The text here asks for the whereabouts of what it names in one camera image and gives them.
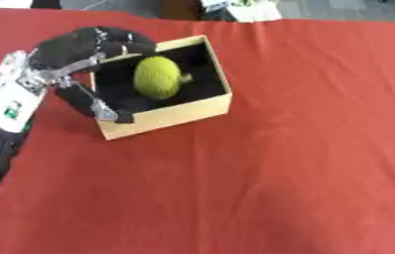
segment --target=table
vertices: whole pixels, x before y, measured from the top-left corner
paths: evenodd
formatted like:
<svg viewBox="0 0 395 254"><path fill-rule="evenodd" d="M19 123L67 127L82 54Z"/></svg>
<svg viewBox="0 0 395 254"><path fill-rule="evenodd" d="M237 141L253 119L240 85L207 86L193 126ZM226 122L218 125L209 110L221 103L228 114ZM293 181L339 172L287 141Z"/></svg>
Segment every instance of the table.
<svg viewBox="0 0 395 254"><path fill-rule="evenodd" d="M206 34L231 111L105 142L51 95L0 187L0 254L395 253L395 23L0 10L0 60L96 25Z"/></svg>

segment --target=red tablecloth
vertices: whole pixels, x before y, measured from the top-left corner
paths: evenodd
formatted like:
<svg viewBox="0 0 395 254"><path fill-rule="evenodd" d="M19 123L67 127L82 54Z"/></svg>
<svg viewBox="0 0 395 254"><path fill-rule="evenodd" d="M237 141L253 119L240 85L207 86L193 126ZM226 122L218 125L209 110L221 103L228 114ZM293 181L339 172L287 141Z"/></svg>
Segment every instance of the red tablecloth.
<svg viewBox="0 0 395 254"><path fill-rule="evenodd" d="M0 10L0 60L96 25L206 34L231 111L105 142L50 96L0 187L0 254L395 253L395 23Z"/></svg>

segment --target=black robotic finger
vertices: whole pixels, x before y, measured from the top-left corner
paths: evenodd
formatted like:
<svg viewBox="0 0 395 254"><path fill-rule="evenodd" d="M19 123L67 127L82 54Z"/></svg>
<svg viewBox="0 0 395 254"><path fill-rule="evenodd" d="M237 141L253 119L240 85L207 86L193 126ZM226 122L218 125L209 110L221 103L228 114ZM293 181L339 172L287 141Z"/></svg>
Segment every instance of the black robotic finger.
<svg viewBox="0 0 395 254"><path fill-rule="evenodd" d="M96 92L82 84L75 84L70 87L57 87L56 95L86 117L105 120L101 118L107 118L107 114L111 110L104 105L105 102L99 98ZM134 116L129 111L117 110L111 114L117 114L116 118L106 120L112 120L115 123L134 122Z"/></svg>
<svg viewBox="0 0 395 254"><path fill-rule="evenodd" d="M43 41L30 57L35 69L58 69L88 59L97 53L112 58L122 53L150 54L152 40L138 33L108 27L89 27Z"/></svg>
<svg viewBox="0 0 395 254"><path fill-rule="evenodd" d="M153 52L156 49L156 43L141 34L113 27L98 27L97 29L106 34L104 37L106 42L120 43L128 47L131 45L144 46L144 49L150 50L150 52Z"/></svg>

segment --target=open box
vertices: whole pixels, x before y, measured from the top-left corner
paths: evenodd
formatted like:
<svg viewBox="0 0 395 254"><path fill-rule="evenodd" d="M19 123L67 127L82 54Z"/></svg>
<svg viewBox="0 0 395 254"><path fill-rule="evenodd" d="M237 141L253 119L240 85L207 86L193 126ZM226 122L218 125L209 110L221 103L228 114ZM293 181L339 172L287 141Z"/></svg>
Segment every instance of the open box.
<svg viewBox="0 0 395 254"><path fill-rule="evenodd" d="M155 101L133 88L133 73L140 55L107 60L91 73L92 89L112 109L134 114L134 123L116 124L97 121L107 140L225 114L231 102L231 89L206 36L189 37L160 43L157 55L178 64L193 81L183 84L174 97Z"/></svg>

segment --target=white object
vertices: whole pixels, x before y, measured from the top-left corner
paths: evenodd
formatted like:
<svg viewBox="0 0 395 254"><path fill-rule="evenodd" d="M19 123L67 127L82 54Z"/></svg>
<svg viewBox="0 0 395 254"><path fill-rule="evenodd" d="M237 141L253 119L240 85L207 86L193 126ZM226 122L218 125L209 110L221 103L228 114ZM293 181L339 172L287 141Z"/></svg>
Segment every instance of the white object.
<svg viewBox="0 0 395 254"><path fill-rule="evenodd" d="M0 0L0 8L30 8L33 0Z"/></svg>
<svg viewBox="0 0 395 254"><path fill-rule="evenodd" d="M210 7L212 5L225 4L235 2L233 0L200 0L203 8Z"/></svg>
<svg viewBox="0 0 395 254"><path fill-rule="evenodd" d="M282 19L276 3L268 1L259 2L248 7L230 6L227 10L238 22L248 23Z"/></svg>

